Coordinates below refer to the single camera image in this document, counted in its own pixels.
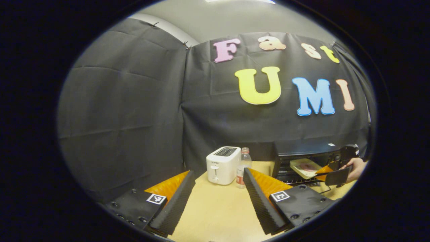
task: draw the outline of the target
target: blue letter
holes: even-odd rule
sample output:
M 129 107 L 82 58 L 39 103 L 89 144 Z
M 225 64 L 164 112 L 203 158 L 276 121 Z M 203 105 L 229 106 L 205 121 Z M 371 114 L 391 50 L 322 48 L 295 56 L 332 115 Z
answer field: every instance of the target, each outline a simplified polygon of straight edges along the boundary
M 300 108 L 297 114 L 300 116 L 307 116 L 312 113 L 309 108 L 308 101 L 313 108 L 315 114 L 318 114 L 319 108 L 322 103 L 322 114 L 334 114 L 335 108 L 332 103 L 332 96 L 330 95 L 330 83 L 326 79 L 318 79 L 316 84 L 316 91 L 313 90 L 310 83 L 305 78 L 294 78 L 293 83 L 297 86 L 298 96 L 300 99 Z

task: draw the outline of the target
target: white toaster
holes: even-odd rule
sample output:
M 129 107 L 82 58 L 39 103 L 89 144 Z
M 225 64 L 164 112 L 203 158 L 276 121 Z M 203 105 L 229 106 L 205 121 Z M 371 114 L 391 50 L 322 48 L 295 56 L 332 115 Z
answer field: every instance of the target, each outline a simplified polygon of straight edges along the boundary
M 220 185 L 228 185 L 236 178 L 240 163 L 239 147 L 224 146 L 206 156 L 208 180 Z

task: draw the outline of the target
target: yellow letter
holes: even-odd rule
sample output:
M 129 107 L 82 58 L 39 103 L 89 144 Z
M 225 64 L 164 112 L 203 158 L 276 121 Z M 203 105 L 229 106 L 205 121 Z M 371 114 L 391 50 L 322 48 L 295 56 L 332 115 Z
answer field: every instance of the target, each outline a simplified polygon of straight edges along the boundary
M 279 82 L 279 68 L 275 66 L 263 67 L 262 72 L 267 74 L 270 90 L 266 93 L 259 93 L 255 89 L 254 69 L 244 69 L 236 71 L 235 76 L 239 79 L 239 92 L 245 102 L 251 104 L 269 104 L 278 100 L 281 96 L 281 83 Z
M 287 47 L 285 44 L 281 43 L 278 38 L 273 36 L 261 37 L 258 41 L 261 42 L 259 46 L 263 50 L 283 50 Z
M 342 94 L 344 96 L 344 100 L 345 100 L 344 109 L 347 111 L 354 110 L 354 104 L 352 103 L 352 100 L 351 100 L 351 95 L 348 90 L 347 81 L 338 79 L 336 80 L 336 83 L 341 87 Z
M 302 43 L 301 46 L 303 47 L 306 54 L 308 54 L 310 57 L 318 60 L 321 59 L 321 55 L 315 50 L 315 47 L 307 43 Z
M 340 63 L 339 59 L 335 58 L 335 56 L 333 55 L 333 51 L 329 50 L 327 46 L 323 45 L 320 47 L 320 49 L 322 49 L 326 53 L 326 55 L 330 58 L 330 60 L 332 60 L 334 63 L 338 63 L 338 64 Z

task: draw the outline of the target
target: foam letter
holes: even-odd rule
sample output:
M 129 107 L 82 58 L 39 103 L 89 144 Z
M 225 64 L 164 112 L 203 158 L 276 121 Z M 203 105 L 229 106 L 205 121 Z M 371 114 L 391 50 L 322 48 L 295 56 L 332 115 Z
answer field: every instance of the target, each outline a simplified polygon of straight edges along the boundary
M 333 51 L 329 50 L 327 46 L 323 45 L 320 47 L 320 49 L 322 49 L 326 53 L 326 55 L 330 58 L 330 60 L 332 60 L 334 63 L 338 63 L 338 64 L 340 63 L 339 59 L 335 58 L 335 56 L 333 55 Z
M 321 59 L 321 55 L 310 44 L 302 43 L 301 46 L 303 47 L 306 54 L 308 54 L 310 57 L 318 60 Z
M 278 38 L 272 36 L 261 37 L 258 41 L 261 42 L 259 46 L 263 50 L 283 50 L 287 47 Z
M 344 96 L 344 100 L 345 100 L 344 109 L 347 111 L 354 110 L 354 104 L 352 103 L 352 100 L 351 100 L 351 95 L 348 90 L 347 81 L 338 79 L 336 80 L 336 83 L 341 87 L 342 94 Z
M 300 108 L 297 110 L 297 114 L 299 116 L 308 116 L 312 113 L 312 110 L 309 108 L 308 101 L 310 102 L 315 114 L 318 114 L 321 104 L 322 114 L 328 115 L 335 113 L 332 96 L 330 95 L 330 83 L 328 80 L 318 79 L 316 91 L 313 90 L 312 86 L 305 78 L 294 78 L 292 81 L 298 89 Z
M 232 39 L 215 43 L 214 46 L 217 54 L 215 62 L 218 63 L 233 59 L 233 55 L 228 52 L 236 53 L 237 47 L 235 44 L 240 44 L 240 40 Z
M 269 78 L 270 90 L 266 93 L 259 93 L 255 89 L 254 75 L 257 73 L 254 69 L 244 69 L 236 71 L 235 76 L 239 79 L 239 92 L 245 102 L 251 104 L 268 104 L 278 100 L 281 96 L 281 83 L 279 82 L 279 68 L 275 66 L 263 67 L 262 72 Z

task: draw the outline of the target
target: wooden table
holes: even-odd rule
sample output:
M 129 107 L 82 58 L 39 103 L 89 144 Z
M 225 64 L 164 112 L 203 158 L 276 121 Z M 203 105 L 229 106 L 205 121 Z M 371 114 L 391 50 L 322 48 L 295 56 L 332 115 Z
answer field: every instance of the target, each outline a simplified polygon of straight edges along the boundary
M 273 165 L 272 161 L 253 161 L 252 169 L 269 175 Z M 323 195 L 341 198 L 354 183 L 331 186 L 332 190 Z M 320 184 L 311 188 L 328 190 L 323 182 Z M 274 236 L 264 234 L 246 188 L 236 187 L 236 180 L 225 186 L 211 183 L 205 172 L 196 179 L 181 219 L 168 238 L 177 242 L 259 242 Z

